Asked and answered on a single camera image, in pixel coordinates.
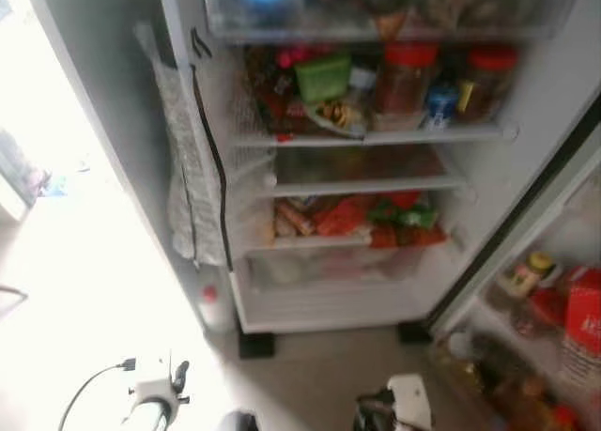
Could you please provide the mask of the fridge cabinet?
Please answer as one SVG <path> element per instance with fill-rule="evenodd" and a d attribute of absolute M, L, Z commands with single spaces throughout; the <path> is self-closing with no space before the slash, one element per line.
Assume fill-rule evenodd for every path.
<path fill-rule="evenodd" d="M 168 269 L 155 277 L 160 288 L 194 295 L 203 285 L 217 285 L 235 306 L 237 330 L 291 332 L 385 327 L 430 320 L 439 302 L 467 272 L 485 240 L 510 215 L 522 194 L 552 161 L 568 135 L 600 96 L 601 0 L 575 0 L 552 35 L 523 40 L 392 41 L 437 43 L 439 73 L 434 84 L 448 82 L 459 91 L 472 46 L 508 44 L 519 57 L 512 83 L 492 119 L 450 126 L 516 125 L 515 139 L 448 144 L 337 147 L 236 147 L 244 134 L 273 136 L 339 136 L 305 116 L 300 92 L 295 106 L 303 110 L 298 133 L 271 134 L 259 119 L 244 66 L 245 46 L 312 45 L 313 58 L 347 53 L 352 58 L 348 90 L 343 97 L 361 106 L 366 133 L 412 131 L 422 127 L 417 115 L 377 112 L 377 78 L 388 43 L 229 43 L 211 35 L 205 0 L 33 0 L 38 16 L 63 62 L 72 86 L 85 101 L 87 116 L 100 130 L 100 142 L 115 162 L 117 177 L 134 194 L 139 211 L 158 240 L 159 259 Z M 163 61 L 177 68 L 185 97 L 194 104 L 192 119 L 202 132 L 213 161 L 205 170 L 216 177 L 216 199 L 227 267 L 195 265 L 176 254 L 171 242 L 166 199 L 171 157 L 162 98 L 153 69 L 139 48 L 132 28 L 139 22 L 154 28 Z M 327 182 L 340 179 L 437 177 L 457 174 L 468 186 L 455 190 L 350 193 L 312 196 L 261 196 L 265 186 Z M 313 220 L 323 203 L 335 196 L 381 196 L 398 204 L 423 198 L 439 213 L 437 226 L 447 234 L 445 255 L 429 262 L 406 284 L 375 288 L 244 292 L 229 276 L 237 260 L 262 250 L 287 248 L 369 247 L 370 232 L 348 237 L 280 237 L 273 203 L 284 199 Z"/>

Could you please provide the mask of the black robot leg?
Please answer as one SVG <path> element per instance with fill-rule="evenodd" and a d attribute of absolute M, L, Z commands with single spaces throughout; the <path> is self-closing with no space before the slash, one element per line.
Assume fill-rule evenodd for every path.
<path fill-rule="evenodd" d="M 258 420 L 249 410 L 232 410 L 216 423 L 214 431 L 259 431 Z"/>

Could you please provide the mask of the white bottle red cap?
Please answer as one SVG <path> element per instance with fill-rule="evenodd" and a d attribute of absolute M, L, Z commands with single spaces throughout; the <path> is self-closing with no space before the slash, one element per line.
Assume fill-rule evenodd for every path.
<path fill-rule="evenodd" d="M 235 306 L 217 285 L 203 285 L 196 305 L 208 331 L 225 333 L 236 328 Z"/>

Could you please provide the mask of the clear crisper drawer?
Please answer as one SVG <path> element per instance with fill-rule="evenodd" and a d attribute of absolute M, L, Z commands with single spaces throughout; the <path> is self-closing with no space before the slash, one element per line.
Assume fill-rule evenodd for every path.
<path fill-rule="evenodd" d="M 400 286 L 429 262 L 439 262 L 445 250 L 445 245 L 425 245 L 254 251 L 237 260 L 229 280 L 254 293 Z"/>

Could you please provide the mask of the brown bottle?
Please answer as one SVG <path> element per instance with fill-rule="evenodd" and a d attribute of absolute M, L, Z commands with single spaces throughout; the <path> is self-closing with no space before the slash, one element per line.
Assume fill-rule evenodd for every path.
<path fill-rule="evenodd" d="M 498 415 L 497 431 L 582 431 L 574 409 L 520 357 L 476 360 L 478 392 Z"/>

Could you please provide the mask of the red carton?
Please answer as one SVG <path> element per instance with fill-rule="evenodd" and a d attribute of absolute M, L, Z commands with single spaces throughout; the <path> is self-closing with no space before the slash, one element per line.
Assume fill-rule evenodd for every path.
<path fill-rule="evenodd" d="M 568 272 L 566 340 L 598 357 L 601 353 L 601 269 L 576 267 Z"/>

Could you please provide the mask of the orange-red flat packet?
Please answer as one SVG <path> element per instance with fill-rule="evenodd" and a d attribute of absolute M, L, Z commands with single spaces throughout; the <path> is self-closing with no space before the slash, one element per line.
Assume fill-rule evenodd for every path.
<path fill-rule="evenodd" d="M 378 224 L 370 234 L 370 248 L 409 248 L 439 245 L 447 234 L 439 226 L 425 229 L 420 226 Z"/>

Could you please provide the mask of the brown snack packet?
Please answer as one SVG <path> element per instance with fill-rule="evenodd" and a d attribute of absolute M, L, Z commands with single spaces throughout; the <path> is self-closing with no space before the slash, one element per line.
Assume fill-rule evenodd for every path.
<path fill-rule="evenodd" d="M 311 237 L 316 233 L 314 222 L 287 200 L 276 199 L 273 207 L 279 237 Z"/>

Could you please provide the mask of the red snack packet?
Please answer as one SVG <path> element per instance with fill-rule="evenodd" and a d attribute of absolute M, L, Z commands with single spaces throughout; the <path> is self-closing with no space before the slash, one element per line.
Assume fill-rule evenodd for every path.
<path fill-rule="evenodd" d="M 351 237 L 370 232 L 368 220 L 373 198 L 368 195 L 335 196 L 323 203 L 312 215 L 319 237 Z"/>

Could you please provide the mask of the green snack packet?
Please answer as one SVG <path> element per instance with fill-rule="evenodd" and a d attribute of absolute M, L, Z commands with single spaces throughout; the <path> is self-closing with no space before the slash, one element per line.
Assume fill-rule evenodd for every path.
<path fill-rule="evenodd" d="M 404 205 L 396 203 L 392 198 L 381 196 L 366 213 L 366 217 L 373 222 L 433 229 L 438 223 L 439 213 L 423 198 Z"/>

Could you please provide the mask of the red pouch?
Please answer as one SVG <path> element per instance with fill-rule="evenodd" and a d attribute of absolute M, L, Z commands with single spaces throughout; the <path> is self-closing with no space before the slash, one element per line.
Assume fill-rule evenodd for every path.
<path fill-rule="evenodd" d="M 566 297 L 553 286 L 538 286 L 525 302 L 532 322 L 546 329 L 562 328 L 566 319 Z"/>

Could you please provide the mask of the white patterned hanging cloth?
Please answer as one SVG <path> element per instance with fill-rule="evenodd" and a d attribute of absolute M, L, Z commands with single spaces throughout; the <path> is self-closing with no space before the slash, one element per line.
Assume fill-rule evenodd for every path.
<path fill-rule="evenodd" d="M 154 28 L 139 22 L 132 28 L 139 48 L 149 62 L 158 87 L 166 121 L 171 172 L 166 199 L 171 229 L 171 246 L 176 254 L 195 265 L 227 267 L 226 246 L 222 239 L 216 199 L 216 177 L 205 170 L 213 161 L 202 132 L 190 115 L 194 106 L 185 97 L 183 78 L 163 61 L 156 44 Z"/>

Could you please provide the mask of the printed snack packet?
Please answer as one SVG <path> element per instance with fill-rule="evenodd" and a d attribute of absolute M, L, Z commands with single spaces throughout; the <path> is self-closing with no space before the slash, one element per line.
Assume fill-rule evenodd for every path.
<path fill-rule="evenodd" d="M 318 127 L 344 138 L 361 140 L 366 135 L 366 118 L 361 106 L 347 100 L 323 100 L 306 103 L 305 116 Z"/>

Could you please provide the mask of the blue drink can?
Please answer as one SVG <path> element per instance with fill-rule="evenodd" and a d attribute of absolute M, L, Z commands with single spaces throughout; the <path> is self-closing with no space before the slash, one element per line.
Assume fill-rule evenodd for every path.
<path fill-rule="evenodd" d="M 434 84 L 426 91 L 422 128 L 427 131 L 439 131 L 450 126 L 455 119 L 458 101 L 459 91 L 454 84 Z"/>

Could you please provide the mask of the green box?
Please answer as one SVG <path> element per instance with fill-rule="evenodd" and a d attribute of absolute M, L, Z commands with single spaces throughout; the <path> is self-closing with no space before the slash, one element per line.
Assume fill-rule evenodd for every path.
<path fill-rule="evenodd" d="M 335 100 L 348 90 L 352 58 L 347 53 L 306 59 L 295 66 L 300 99 L 305 103 Z"/>

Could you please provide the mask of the red-lid brown jar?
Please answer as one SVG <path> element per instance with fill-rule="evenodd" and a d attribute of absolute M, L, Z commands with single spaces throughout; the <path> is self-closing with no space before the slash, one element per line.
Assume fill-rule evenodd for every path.
<path fill-rule="evenodd" d="M 512 83 L 519 53 L 516 46 L 487 44 L 472 46 L 459 79 L 456 117 L 462 123 L 492 119 Z"/>
<path fill-rule="evenodd" d="M 375 82 L 375 110 L 385 116 L 416 116 L 426 89 L 439 73 L 437 43 L 388 43 Z"/>

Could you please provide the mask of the pink small packet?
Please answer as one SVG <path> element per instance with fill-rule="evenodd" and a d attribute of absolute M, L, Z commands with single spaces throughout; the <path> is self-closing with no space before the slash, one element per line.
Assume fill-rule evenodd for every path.
<path fill-rule="evenodd" d="M 291 68 L 297 63 L 313 58 L 315 54 L 321 54 L 321 52 L 321 49 L 315 49 L 312 45 L 279 46 L 276 49 L 274 61 L 280 68 Z"/>

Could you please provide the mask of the clear chiller tray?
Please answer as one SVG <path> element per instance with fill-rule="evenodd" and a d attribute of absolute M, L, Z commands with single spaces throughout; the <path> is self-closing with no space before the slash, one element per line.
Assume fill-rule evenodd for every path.
<path fill-rule="evenodd" d="M 229 43 L 523 40 L 552 35 L 575 0 L 205 0 Z"/>

